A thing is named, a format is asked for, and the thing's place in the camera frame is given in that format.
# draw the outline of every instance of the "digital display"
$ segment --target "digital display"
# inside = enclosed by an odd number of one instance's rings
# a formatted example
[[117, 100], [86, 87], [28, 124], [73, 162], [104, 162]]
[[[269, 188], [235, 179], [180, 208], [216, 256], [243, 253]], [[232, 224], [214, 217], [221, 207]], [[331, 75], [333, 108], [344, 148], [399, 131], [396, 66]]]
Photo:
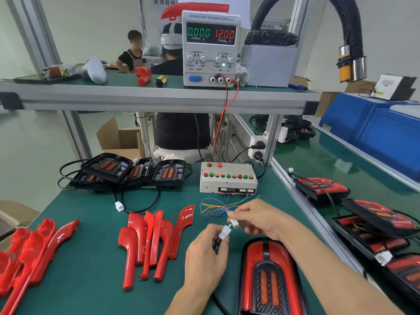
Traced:
[[235, 45], [236, 26], [187, 22], [186, 30], [190, 43]]

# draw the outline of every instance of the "hand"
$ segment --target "hand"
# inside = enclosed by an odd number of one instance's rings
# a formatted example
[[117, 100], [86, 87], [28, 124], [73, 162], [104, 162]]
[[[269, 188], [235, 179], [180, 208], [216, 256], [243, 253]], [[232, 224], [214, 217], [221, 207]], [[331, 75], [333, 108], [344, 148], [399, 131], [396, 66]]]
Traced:
[[281, 230], [294, 220], [283, 211], [268, 203], [255, 199], [239, 206], [235, 211], [228, 211], [228, 222], [238, 220], [245, 233], [252, 235], [265, 234], [275, 241], [282, 241]]
[[216, 233], [222, 229], [223, 226], [216, 224], [207, 225], [186, 251], [184, 287], [205, 294], [207, 299], [218, 286], [228, 262], [228, 236], [220, 243], [218, 254], [213, 250]]

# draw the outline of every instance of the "person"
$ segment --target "person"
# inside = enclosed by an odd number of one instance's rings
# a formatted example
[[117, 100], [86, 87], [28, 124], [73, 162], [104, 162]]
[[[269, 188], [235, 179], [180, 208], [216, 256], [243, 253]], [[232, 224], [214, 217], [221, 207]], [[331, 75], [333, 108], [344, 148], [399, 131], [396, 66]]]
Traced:
[[130, 48], [115, 61], [115, 66], [123, 73], [132, 74], [135, 67], [146, 66], [142, 61], [143, 37], [137, 30], [129, 31]]
[[[281, 241], [312, 286], [327, 315], [403, 315], [363, 276], [347, 266], [308, 228], [260, 199], [228, 212], [245, 233], [265, 234]], [[212, 243], [223, 226], [209, 224], [190, 244], [185, 258], [185, 280], [165, 315], [199, 315], [226, 270], [228, 237], [218, 254]]]
[[[182, 76], [182, 24], [165, 25], [161, 44], [163, 63], [152, 66], [152, 74]], [[209, 115], [159, 112], [156, 115], [155, 145], [169, 150], [206, 149], [210, 145]]]

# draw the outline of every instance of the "black shirt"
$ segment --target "black shirt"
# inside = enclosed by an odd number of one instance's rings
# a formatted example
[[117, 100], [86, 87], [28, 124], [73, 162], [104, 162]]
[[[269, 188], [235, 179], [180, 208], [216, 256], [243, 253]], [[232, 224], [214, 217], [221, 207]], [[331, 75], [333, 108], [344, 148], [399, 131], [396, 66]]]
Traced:
[[134, 64], [133, 64], [133, 59], [131, 58], [129, 52], [130, 52], [131, 55], [133, 55], [134, 58], [137, 58], [137, 59], [142, 58], [143, 53], [140, 51], [140, 56], [135, 56], [131, 50], [127, 50], [127, 51], [124, 51], [123, 54], [121, 54], [118, 57], [118, 59], [121, 62], [123, 62], [125, 65], [127, 65], [127, 67], [129, 68], [129, 70], [131, 72], [134, 69]]
[[[183, 75], [182, 59], [172, 59], [150, 68], [152, 74]], [[208, 114], [196, 114], [199, 128], [199, 147], [210, 145]], [[156, 116], [155, 144], [173, 150], [197, 149], [197, 124], [194, 114], [181, 112], [159, 112]]]

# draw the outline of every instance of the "green workbench surface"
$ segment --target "green workbench surface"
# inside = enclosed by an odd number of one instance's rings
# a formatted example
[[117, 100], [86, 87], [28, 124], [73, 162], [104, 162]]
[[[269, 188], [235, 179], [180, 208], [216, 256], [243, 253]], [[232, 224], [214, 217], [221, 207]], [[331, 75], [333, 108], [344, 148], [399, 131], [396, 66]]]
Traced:
[[[156, 87], [155, 80], [159, 75], [152, 75], [152, 80], [145, 86], [149, 88]], [[139, 87], [137, 82], [139, 78], [134, 74], [125, 74], [118, 73], [116, 71], [107, 71], [107, 82], [103, 85], [93, 83], [88, 80], [76, 79], [68, 82], [63, 82], [63, 85], [92, 85], [92, 86], [120, 86], [120, 87]], [[164, 87], [168, 89], [202, 89], [209, 90], [208, 87], [187, 87], [184, 86], [184, 77], [183, 76], [173, 76], [168, 75], [168, 82]], [[221, 90], [225, 91], [226, 88], [214, 88], [212, 90]], [[230, 91], [236, 91], [236, 86], [229, 88]], [[260, 91], [260, 92], [278, 92], [278, 93], [302, 93], [302, 91], [291, 89], [291, 88], [279, 88], [279, 87], [255, 87], [255, 86], [245, 86], [241, 87], [241, 91]], [[315, 93], [312, 91], [305, 91], [304, 93]]]
[[[247, 123], [250, 116], [241, 115]], [[351, 190], [350, 198], [380, 203], [420, 220], [418, 192], [361, 158], [333, 137], [319, 130], [315, 131], [316, 136], [310, 140], [278, 143], [274, 158], [284, 169], [292, 167], [294, 172], [302, 177], [323, 177], [344, 184]], [[339, 169], [342, 162], [348, 163], [347, 165], [352, 164], [348, 173]], [[315, 205], [315, 207], [327, 222], [337, 216], [332, 206]], [[351, 214], [341, 207], [339, 212], [341, 215]], [[410, 246], [400, 252], [420, 253], [420, 246], [418, 242], [411, 241]], [[368, 266], [364, 259], [358, 255], [357, 257], [363, 265]], [[375, 280], [406, 314], [419, 314], [418, 308], [406, 300], [401, 300], [399, 297], [401, 294], [398, 294], [388, 282], [380, 276], [375, 276]]]
[[[226, 222], [226, 218], [214, 219], [200, 215], [203, 198], [224, 198], [200, 193], [200, 164], [192, 164], [192, 168], [194, 172], [182, 188], [162, 191], [159, 202], [151, 210], [153, 213], [162, 209], [163, 217], [175, 224], [182, 208], [195, 205], [193, 225], [183, 231], [178, 257], [168, 261], [161, 283], [153, 280], [154, 270], [150, 270], [148, 281], [140, 281], [140, 266], [136, 268], [134, 288], [123, 291], [126, 251], [117, 243], [120, 228], [127, 225], [128, 213], [115, 210], [110, 194], [62, 191], [31, 224], [31, 229], [35, 229], [46, 217], [52, 218], [57, 227], [80, 219], [79, 229], [58, 249], [40, 285], [26, 291], [16, 314], [163, 314], [183, 284], [185, 252], [190, 242], [208, 223]], [[260, 179], [258, 194], [261, 199], [294, 216], [315, 233], [311, 223], [271, 169]], [[124, 200], [130, 209], [136, 210], [147, 206], [155, 195], [153, 189], [129, 191]], [[242, 198], [240, 195], [231, 196], [231, 201]], [[234, 230], [230, 234], [228, 266], [217, 293], [232, 314], [236, 314], [242, 248], [250, 238], [242, 230]], [[310, 313], [325, 314], [302, 273], [301, 276]], [[204, 314], [219, 315], [221, 312], [210, 301]]]

